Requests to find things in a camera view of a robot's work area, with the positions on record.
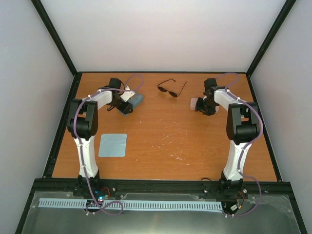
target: white side panel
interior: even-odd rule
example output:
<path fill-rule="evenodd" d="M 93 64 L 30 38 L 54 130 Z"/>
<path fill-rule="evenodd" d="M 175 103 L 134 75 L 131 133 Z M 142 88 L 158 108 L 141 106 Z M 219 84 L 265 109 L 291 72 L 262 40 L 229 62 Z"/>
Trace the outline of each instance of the white side panel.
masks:
<path fill-rule="evenodd" d="M 285 0 L 43 0 L 79 71 L 247 71 Z"/>
<path fill-rule="evenodd" d="M 252 76 L 283 180 L 312 233 L 312 1 L 297 1 Z"/>
<path fill-rule="evenodd" d="M 0 227 L 15 233 L 72 82 L 30 0 L 0 7 Z"/>

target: wooden table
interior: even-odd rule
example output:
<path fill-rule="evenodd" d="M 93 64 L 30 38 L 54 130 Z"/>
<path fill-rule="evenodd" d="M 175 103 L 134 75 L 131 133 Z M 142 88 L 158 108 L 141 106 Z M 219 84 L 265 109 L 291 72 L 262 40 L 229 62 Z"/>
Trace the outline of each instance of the wooden table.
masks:
<path fill-rule="evenodd" d="M 84 73 L 77 98 L 93 94 L 100 86 L 107 85 L 111 77 L 122 81 L 127 73 Z M 116 109 L 98 112 L 98 131 L 95 138 L 96 161 L 101 178 L 109 179 L 167 179 L 200 180 L 208 177 L 218 180 L 224 169 L 230 142 L 226 135 L 227 112 L 205 116 L 190 110 L 191 98 L 203 97 L 203 82 L 219 74 L 143 74 L 144 86 L 138 91 L 144 102 L 128 116 Z M 173 78 L 164 86 L 177 90 L 187 81 L 178 98 L 160 92 L 156 86 Z M 218 80 L 226 85 L 236 79 L 228 75 Z M 131 88 L 140 84 L 139 77 L 129 83 Z M 231 91 L 241 99 L 252 101 L 246 76 L 241 74 Z M 125 157 L 99 157 L 100 137 L 106 133 L 126 133 Z M 53 177 L 75 178 L 79 172 L 77 148 L 66 130 L 58 154 Z M 248 153 L 244 173 L 262 181 L 276 181 L 268 149 L 262 136 Z"/>

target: light blue square cloth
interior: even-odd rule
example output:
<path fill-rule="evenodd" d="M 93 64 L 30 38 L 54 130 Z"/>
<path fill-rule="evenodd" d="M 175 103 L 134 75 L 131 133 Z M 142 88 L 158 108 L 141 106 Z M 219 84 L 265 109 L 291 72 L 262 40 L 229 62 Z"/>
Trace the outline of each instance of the light blue square cloth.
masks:
<path fill-rule="evenodd" d="M 127 134 L 102 134 L 99 157 L 125 157 Z"/>

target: sunglasses frame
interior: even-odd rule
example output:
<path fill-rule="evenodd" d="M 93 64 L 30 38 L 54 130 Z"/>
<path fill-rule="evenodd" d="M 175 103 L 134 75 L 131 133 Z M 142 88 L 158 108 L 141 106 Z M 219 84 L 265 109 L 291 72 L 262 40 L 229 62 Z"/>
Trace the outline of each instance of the sunglasses frame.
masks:
<path fill-rule="evenodd" d="M 183 85 L 183 87 L 182 87 L 180 93 L 179 93 L 179 94 L 176 94 L 175 92 L 169 91 L 169 90 L 167 90 L 167 89 L 165 89 L 165 88 L 163 88 L 163 87 L 160 86 L 161 84 L 163 84 L 163 83 L 165 83 L 165 82 L 167 82 L 167 81 L 170 81 L 170 80 L 173 80 L 174 82 L 176 81 L 176 80 L 174 80 L 174 79 L 165 80 L 165 81 L 163 81 L 162 83 L 160 83 L 160 84 L 157 85 L 157 89 L 158 89 L 159 91 L 161 91 L 161 92 L 164 92 L 164 93 L 168 92 L 171 96 L 173 96 L 174 98 L 177 98 L 177 97 L 180 96 L 180 94 L 182 93 L 182 90 L 183 90 L 184 86 L 186 85 L 187 81 L 184 83 L 184 85 Z"/>

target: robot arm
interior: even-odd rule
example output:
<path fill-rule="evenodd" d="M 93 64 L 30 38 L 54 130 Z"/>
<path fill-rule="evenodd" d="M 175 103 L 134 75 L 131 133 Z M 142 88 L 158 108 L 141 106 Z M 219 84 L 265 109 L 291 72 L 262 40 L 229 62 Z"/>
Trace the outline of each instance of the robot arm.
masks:
<path fill-rule="evenodd" d="M 134 91 L 124 92 L 122 95 L 119 95 L 118 91 L 105 90 L 109 88 L 120 89 L 120 87 L 121 80 L 111 78 L 108 86 L 98 89 L 97 94 L 85 102 L 81 113 L 79 113 L 85 115 L 85 117 L 77 118 L 76 131 L 82 141 L 83 158 L 89 178 L 94 178 L 98 173 L 94 151 L 94 138 L 98 130 L 98 110 L 104 105 L 110 105 L 111 107 L 107 109 L 108 111 L 115 107 L 125 115 L 133 111 L 132 104 L 130 104 L 128 100 L 135 95 Z M 85 177 L 81 162 L 80 143 L 74 135 L 74 117 L 82 101 L 83 99 L 72 100 L 67 129 L 72 133 L 72 137 L 74 137 L 74 141 L 77 145 L 80 163 L 79 175 Z"/>
<path fill-rule="evenodd" d="M 242 179 L 242 175 L 239 173 L 238 168 L 242 173 L 251 144 L 245 150 L 243 150 L 243 147 L 258 136 L 260 132 L 258 119 L 248 107 L 228 94 L 229 89 L 225 90 L 224 86 L 218 86 L 214 78 L 207 79 L 204 85 L 205 97 L 197 100 L 195 110 L 211 116 L 218 112 L 221 105 L 228 111 L 226 132 L 230 140 L 230 151 L 221 179 L 226 182 L 239 181 Z M 249 102 L 248 104 L 257 110 L 255 102 Z"/>

